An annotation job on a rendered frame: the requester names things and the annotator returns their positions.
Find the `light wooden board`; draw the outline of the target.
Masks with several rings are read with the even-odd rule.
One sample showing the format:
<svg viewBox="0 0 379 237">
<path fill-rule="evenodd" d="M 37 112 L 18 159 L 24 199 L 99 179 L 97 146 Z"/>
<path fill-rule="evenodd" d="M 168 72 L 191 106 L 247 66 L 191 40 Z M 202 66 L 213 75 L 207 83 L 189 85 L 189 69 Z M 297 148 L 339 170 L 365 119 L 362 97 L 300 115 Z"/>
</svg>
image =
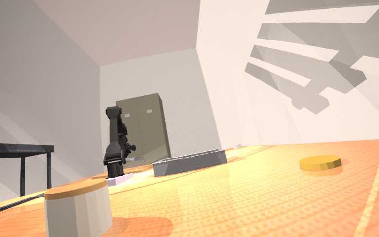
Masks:
<svg viewBox="0 0 379 237">
<path fill-rule="evenodd" d="M 147 166 L 140 166 L 140 167 L 134 167 L 134 168 L 130 168 L 130 169 L 124 169 L 124 174 L 131 174 L 131 173 L 141 173 L 143 171 L 146 171 L 150 168 L 152 168 L 153 165 L 147 165 Z M 101 175 L 97 175 L 97 176 L 93 176 L 91 177 L 92 179 L 100 179 L 100 178 L 106 178 L 108 177 L 108 173 L 104 173 L 104 174 L 101 174 Z"/>
</svg>

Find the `grey round container with wooden lid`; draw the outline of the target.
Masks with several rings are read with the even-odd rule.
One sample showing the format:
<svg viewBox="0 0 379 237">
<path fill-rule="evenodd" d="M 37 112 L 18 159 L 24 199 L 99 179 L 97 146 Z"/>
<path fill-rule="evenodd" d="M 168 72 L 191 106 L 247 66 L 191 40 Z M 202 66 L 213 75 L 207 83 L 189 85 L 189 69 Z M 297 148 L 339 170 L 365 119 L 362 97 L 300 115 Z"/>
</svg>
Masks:
<svg viewBox="0 0 379 237">
<path fill-rule="evenodd" d="M 94 179 L 44 193 L 47 237 L 99 237 L 112 225 L 106 179 Z"/>
</svg>

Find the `yellow flat disc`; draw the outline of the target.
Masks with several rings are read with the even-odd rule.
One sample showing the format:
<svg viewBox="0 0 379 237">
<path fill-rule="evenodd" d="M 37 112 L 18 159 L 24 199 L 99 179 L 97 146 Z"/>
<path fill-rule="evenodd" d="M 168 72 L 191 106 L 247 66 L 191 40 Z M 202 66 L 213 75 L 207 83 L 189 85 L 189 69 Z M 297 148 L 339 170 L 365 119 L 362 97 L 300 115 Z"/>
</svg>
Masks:
<svg viewBox="0 0 379 237">
<path fill-rule="evenodd" d="M 339 167 L 341 159 L 334 155 L 318 155 L 303 158 L 299 161 L 301 169 L 305 170 L 328 170 Z"/>
</svg>

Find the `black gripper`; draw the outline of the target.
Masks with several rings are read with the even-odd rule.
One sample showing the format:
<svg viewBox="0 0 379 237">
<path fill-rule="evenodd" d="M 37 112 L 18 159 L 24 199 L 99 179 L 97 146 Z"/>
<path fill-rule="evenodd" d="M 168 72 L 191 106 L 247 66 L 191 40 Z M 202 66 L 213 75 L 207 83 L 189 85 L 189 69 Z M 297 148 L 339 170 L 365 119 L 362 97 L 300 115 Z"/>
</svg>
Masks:
<svg viewBox="0 0 379 237">
<path fill-rule="evenodd" d="M 121 146 L 122 150 L 123 150 L 123 154 L 124 154 L 124 162 L 123 164 L 126 164 L 126 160 L 125 158 L 129 155 L 129 153 L 131 153 L 131 150 L 126 150 L 125 149 L 125 146 L 126 146 L 126 142 L 120 142 L 119 145 Z"/>
</svg>

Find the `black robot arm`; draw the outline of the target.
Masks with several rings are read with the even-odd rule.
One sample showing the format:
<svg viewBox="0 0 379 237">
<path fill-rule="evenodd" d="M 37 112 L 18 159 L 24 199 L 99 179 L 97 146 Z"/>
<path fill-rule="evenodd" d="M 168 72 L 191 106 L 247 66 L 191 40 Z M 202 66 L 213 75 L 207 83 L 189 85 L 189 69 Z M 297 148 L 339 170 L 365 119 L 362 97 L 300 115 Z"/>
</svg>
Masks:
<svg viewBox="0 0 379 237">
<path fill-rule="evenodd" d="M 107 107 L 105 112 L 108 116 L 108 119 L 110 120 L 110 143 L 106 148 L 103 164 L 104 166 L 107 166 L 108 178 L 111 179 L 125 175 L 122 165 L 124 162 L 124 154 L 119 143 L 127 142 L 128 139 L 126 138 L 126 126 L 122 123 L 121 120 L 122 108 L 119 108 L 119 106 Z M 110 163 L 112 161 L 118 160 L 121 161 Z"/>
</svg>

